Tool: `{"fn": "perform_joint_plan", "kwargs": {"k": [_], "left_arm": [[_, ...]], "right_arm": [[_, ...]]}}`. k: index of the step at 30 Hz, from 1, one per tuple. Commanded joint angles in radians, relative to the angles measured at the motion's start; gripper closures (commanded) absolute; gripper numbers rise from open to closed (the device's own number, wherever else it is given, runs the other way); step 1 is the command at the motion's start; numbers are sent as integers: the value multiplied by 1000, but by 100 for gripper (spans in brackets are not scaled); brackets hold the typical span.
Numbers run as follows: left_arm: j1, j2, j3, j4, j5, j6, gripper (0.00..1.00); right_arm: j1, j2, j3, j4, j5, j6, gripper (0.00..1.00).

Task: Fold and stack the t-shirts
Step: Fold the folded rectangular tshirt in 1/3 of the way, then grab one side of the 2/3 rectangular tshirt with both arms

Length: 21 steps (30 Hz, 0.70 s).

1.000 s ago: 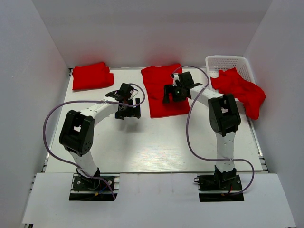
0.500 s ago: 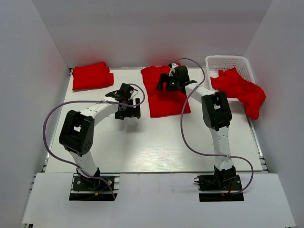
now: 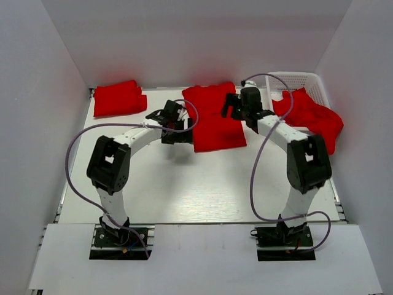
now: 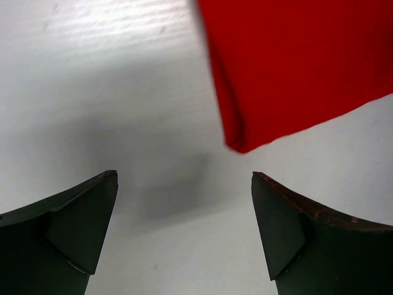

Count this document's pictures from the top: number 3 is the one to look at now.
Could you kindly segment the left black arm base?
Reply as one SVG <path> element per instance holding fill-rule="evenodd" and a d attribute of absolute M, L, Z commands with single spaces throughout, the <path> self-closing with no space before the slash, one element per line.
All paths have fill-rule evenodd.
<path fill-rule="evenodd" d="M 134 233 L 126 232 L 121 240 L 96 225 L 91 241 L 89 260 L 91 261 L 146 261 L 145 250 Z"/>

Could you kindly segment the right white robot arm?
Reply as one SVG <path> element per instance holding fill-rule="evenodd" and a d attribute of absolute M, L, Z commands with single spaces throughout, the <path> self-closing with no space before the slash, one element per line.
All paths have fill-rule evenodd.
<path fill-rule="evenodd" d="M 250 180 L 250 203 L 254 206 L 254 180 L 257 165 L 267 142 L 271 140 L 286 153 L 286 175 L 290 184 L 286 205 L 278 216 L 278 240 L 291 245 L 300 236 L 306 224 L 309 208 L 325 182 L 332 176 L 329 155 L 321 135 L 308 135 L 284 122 L 269 109 L 263 109 L 260 90 L 257 87 L 244 87 L 240 93 L 228 93 L 221 110 L 222 117 L 230 115 L 241 120 L 256 134 L 265 139 L 257 153 Z"/>

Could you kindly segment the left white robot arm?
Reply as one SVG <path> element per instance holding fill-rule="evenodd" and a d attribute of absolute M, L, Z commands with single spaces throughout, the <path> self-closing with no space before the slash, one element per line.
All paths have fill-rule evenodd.
<path fill-rule="evenodd" d="M 123 188 L 130 174 L 131 158 L 150 143 L 192 143 L 193 128 L 199 121 L 196 107 L 185 100 L 168 100 L 163 109 L 145 116 L 140 124 L 115 137 L 100 136 L 87 167 L 87 176 L 96 188 L 104 208 L 101 226 L 109 230 L 116 245 L 130 237 L 129 217 L 123 202 Z"/>

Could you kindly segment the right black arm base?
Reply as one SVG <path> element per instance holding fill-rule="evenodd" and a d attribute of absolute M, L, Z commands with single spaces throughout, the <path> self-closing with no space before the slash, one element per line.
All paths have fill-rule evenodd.
<path fill-rule="evenodd" d="M 288 238 L 280 237 L 275 226 L 255 227 L 250 231 L 256 240 L 259 262 L 315 261 L 310 228 Z"/>

